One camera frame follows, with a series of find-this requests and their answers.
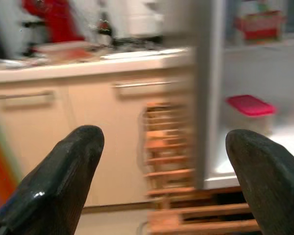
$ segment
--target wall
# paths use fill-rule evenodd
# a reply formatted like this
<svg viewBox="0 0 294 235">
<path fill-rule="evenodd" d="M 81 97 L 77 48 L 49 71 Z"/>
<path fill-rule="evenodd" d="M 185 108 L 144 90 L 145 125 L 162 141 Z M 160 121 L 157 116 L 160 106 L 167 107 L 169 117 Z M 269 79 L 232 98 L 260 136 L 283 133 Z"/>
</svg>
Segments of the wall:
<svg viewBox="0 0 294 235">
<path fill-rule="evenodd" d="M 80 32 L 90 41 L 96 41 L 94 34 L 88 28 L 98 20 L 96 0 L 69 0 L 73 16 Z M 145 3 L 147 0 L 106 0 L 110 21 L 116 29 L 116 37 L 123 38 L 130 35 L 153 33 L 156 31 L 154 11 Z M 26 48 L 30 39 L 30 30 L 22 29 L 22 21 L 36 20 L 21 9 L 21 0 L 0 0 L 0 38 L 9 57 L 17 57 Z M 36 39 L 42 40 L 38 31 Z"/>
</svg>

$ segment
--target white countertop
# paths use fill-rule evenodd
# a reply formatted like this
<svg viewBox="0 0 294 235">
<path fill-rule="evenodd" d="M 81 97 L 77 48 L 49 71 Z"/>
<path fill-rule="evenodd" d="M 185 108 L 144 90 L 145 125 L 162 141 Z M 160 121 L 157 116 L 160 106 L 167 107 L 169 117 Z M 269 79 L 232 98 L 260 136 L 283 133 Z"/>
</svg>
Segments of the white countertop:
<svg viewBox="0 0 294 235">
<path fill-rule="evenodd" d="M 19 70 L 0 70 L 0 83 L 165 69 L 176 65 L 177 57 L 175 54 L 154 55 L 88 63 L 40 66 Z"/>
</svg>

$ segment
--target cabinet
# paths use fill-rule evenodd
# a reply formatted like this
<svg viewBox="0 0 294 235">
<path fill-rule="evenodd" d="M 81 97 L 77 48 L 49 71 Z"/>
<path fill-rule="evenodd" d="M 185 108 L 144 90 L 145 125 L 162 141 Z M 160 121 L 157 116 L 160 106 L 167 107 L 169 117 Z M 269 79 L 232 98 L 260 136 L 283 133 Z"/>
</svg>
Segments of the cabinet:
<svg viewBox="0 0 294 235">
<path fill-rule="evenodd" d="M 28 174 L 71 130 L 55 83 L 0 85 L 0 125 Z"/>
<path fill-rule="evenodd" d="M 146 103 L 167 98 L 162 94 L 164 86 L 154 85 L 161 77 L 161 73 L 145 72 L 117 78 L 75 78 L 63 86 L 76 126 L 97 125 L 105 136 L 87 206 L 146 201 L 146 182 L 138 166 L 144 142 L 140 116 Z"/>
</svg>

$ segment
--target red coffee machine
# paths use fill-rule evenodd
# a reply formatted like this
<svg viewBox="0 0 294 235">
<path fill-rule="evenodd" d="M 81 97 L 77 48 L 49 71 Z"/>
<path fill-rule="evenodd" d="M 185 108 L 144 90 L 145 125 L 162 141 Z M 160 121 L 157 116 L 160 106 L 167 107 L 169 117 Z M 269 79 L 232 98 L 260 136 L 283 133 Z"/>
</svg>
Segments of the red coffee machine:
<svg viewBox="0 0 294 235">
<path fill-rule="evenodd" d="M 68 0 L 22 0 L 30 14 L 43 18 L 53 43 L 82 41 L 78 36 Z"/>
</svg>

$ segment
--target cabinet door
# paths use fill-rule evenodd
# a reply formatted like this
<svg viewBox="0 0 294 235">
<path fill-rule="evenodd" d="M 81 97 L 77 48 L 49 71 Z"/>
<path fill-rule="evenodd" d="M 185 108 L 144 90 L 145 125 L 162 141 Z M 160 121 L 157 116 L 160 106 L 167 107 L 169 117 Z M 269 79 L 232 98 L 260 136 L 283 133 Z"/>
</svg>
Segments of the cabinet door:
<svg viewBox="0 0 294 235">
<path fill-rule="evenodd" d="M 24 176 L 71 130 L 59 89 L 50 83 L 0 86 L 0 124 Z"/>
<path fill-rule="evenodd" d="M 139 82 L 140 79 L 132 78 L 131 81 Z M 99 205 L 147 200 L 145 178 L 137 162 L 143 154 L 140 115 L 146 103 L 165 99 L 141 93 L 121 97 L 114 82 L 115 78 L 111 77 L 76 79 L 64 87 L 76 124 L 97 125 L 105 136 L 103 154 L 91 187 Z"/>
</svg>

